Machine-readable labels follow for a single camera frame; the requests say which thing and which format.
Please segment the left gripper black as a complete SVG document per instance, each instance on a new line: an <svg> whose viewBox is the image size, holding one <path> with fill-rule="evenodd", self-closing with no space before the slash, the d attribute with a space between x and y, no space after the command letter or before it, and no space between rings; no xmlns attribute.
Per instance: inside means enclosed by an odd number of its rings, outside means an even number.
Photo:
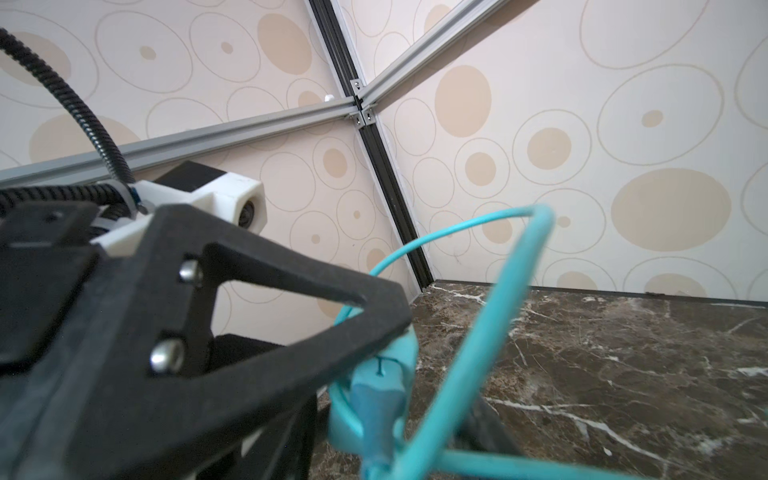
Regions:
<svg viewBox="0 0 768 480"><path fill-rule="evenodd" d="M92 243L89 203L27 203L1 225L1 475L149 479L156 424L153 216Z"/></svg>

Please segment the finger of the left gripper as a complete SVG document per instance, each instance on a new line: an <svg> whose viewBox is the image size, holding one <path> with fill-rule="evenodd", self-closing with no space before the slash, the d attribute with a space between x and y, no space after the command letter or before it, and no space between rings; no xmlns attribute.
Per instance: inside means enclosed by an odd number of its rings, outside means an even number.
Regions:
<svg viewBox="0 0 768 480"><path fill-rule="evenodd" d="M358 314L289 346L214 336L219 287L250 283ZM39 479L182 478L400 336L402 287L320 262L188 205L160 208L137 251L103 263L62 337L35 431Z"/></svg>

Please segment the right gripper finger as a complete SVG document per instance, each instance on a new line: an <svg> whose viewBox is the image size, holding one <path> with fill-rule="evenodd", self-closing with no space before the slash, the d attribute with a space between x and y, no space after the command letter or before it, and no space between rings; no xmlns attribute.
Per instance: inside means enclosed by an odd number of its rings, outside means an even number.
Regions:
<svg viewBox="0 0 768 480"><path fill-rule="evenodd" d="M496 411L477 397L455 434L455 446L476 452L521 456L517 445Z"/></svg>

